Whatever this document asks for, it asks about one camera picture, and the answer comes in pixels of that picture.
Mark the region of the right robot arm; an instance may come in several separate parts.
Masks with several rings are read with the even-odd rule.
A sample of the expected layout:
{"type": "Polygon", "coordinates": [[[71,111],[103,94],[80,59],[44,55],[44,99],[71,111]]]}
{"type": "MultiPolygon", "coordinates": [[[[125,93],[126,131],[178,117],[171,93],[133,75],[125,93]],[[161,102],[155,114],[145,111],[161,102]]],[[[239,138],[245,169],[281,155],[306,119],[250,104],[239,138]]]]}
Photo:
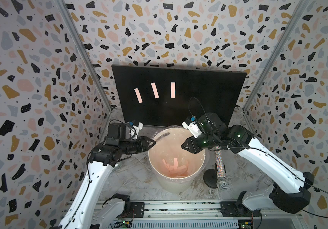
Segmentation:
{"type": "Polygon", "coordinates": [[[300,172],[287,165],[269,151],[249,130],[241,125],[227,127],[217,114],[207,113],[200,118],[187,117],[182,126],[192,134],[181,148],[192,154],[204,149],[230,150],[253,163],[273,180],[268,188],[255,192],[243,191],[239,195],[240,206],[250,211],[278,208],[295,214],[310,204],[309,188],[314,175],[300,172]]]}

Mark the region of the cream waste bin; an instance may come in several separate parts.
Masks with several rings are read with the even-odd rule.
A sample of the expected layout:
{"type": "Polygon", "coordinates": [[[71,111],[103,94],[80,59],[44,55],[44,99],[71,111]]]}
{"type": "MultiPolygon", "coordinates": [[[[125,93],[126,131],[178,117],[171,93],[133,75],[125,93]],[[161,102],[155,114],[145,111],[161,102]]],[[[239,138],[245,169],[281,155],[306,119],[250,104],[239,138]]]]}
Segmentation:
{"type": "Polygon", "coordinates": [[[164,190],[180,193],[187,190],[208,162],[206,150],[192,154],[181,148],[192,134],[189,130],[170,126],[159,130],[148,151],[149,163],[164,190]]]}

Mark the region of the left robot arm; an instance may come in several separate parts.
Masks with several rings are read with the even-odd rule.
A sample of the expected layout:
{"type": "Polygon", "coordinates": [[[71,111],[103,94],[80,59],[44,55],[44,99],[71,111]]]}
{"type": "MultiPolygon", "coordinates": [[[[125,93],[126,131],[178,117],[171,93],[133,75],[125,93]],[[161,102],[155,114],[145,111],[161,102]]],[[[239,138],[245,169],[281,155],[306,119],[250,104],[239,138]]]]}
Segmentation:
{"type": "Polygon", "coordinates": [[[124,123],[112,120],[108,134],[96,145],[87,157],[87,174],[83,179],[75,200],[55,229],[105,229],[120,215],[130,215],[130,198],[115,194],[95,213],[100,193],[117,163],[125,155],[147,152],[156,142],[147,136],[139,136],[142,123],[124,123]]]}

